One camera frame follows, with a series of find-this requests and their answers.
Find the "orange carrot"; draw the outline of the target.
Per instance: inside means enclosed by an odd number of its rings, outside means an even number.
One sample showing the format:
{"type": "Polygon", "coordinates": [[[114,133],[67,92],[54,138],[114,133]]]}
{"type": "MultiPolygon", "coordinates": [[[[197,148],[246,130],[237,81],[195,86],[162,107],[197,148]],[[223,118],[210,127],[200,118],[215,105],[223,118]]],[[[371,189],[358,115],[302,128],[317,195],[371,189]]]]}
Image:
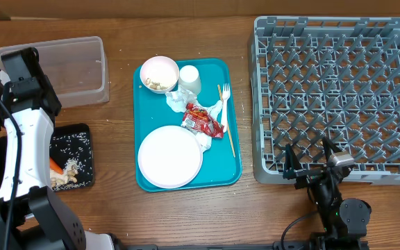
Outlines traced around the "orange carrot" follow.
{"type": "Polygon", "coordinates": [[[49,166],[50,169],[53,170],[55,173],[63,175],[63,169],[53,160],[53,158],[49,159],[49,166]]]}

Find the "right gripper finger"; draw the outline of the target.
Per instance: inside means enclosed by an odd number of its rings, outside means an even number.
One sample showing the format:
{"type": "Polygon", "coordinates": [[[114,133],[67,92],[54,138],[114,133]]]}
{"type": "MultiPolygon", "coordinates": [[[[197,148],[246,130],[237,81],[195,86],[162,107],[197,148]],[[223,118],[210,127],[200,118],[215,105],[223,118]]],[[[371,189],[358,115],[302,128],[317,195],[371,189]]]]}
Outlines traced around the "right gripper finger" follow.
{"type": "Polygon", "coordinates": [[[329,138],[323,137],[322,138],[322,144],[324,148],[324,155],[326,158],[326,161],[329,160],[330,156],[332,153],[339,153],[342,150],[337,147],[329,138]]]}
{"type": "Polygon", "coordinates": [[[285,166],[283,178],[296,179],[300,177],[302,171],[301,164],[290,144],[285,145],[285,166]]]}

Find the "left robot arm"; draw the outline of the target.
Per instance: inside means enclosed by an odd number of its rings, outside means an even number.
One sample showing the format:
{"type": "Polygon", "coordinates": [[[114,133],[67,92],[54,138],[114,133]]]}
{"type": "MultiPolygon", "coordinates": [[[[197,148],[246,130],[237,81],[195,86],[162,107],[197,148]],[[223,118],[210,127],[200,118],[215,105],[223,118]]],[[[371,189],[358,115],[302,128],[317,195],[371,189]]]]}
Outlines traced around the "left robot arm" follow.
{"type": "Polygon", "coordinates": [[[123,249],[111,234],[85,231],[53,192],[49,144],[61,103],[37,49],[6,54],[0,69],[0,130],[6,130],[0,186],[0,249],[123,249]]]}

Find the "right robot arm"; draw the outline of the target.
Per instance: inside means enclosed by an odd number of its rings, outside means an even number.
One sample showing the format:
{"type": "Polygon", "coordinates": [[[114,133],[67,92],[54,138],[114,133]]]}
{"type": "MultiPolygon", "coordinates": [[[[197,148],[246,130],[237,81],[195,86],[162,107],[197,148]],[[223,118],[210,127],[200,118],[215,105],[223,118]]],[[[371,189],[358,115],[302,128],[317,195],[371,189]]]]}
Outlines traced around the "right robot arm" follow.
{"type": "Polygon", "coordinates": [[[295,180],[296,189],[307,189],[308,198],[317,209],[304,215],[283,231],[280,248],[301,249],[368,249],[361,238],[367,234],[372,208],[361,199],[343,199],[338,184],[351,173],[355,164],[353,156],[342,151],[327,137],[322,138],[326,164],[315,169],[303,169],[290,144],[285,146],[283,178],[295,180]],[[307,242],[286,242],[287,232],[299,222],[319,215],[323,233],[311,233],[307,242]]]}

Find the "red snack wrapper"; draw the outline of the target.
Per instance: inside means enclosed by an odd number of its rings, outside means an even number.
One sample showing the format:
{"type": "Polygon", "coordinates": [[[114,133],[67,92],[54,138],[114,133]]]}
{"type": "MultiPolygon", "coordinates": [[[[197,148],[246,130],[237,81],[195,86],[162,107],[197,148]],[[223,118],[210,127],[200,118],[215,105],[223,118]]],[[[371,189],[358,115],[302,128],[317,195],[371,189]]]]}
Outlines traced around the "red snack wrapper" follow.
{"type": "Polygon", "coordinates": [[[181,126],[195,132],[201,132],[212,138],[223,138],[223,126],[206,109],[193,103],[186,105],[181,126]]]}

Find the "pink bowl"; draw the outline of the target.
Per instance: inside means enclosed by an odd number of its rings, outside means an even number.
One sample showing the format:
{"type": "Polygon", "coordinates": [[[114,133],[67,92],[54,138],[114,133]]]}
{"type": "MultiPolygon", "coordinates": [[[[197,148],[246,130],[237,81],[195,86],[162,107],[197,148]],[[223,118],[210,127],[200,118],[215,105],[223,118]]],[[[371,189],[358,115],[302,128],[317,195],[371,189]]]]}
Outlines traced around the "pink bowl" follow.
{"type": "Polygon", "coordinates": [[[141,66],[140,80],[150,91],[165,94],[171,92],[178,84],[179,67],[171,58],[154,56],[141,66]]]}

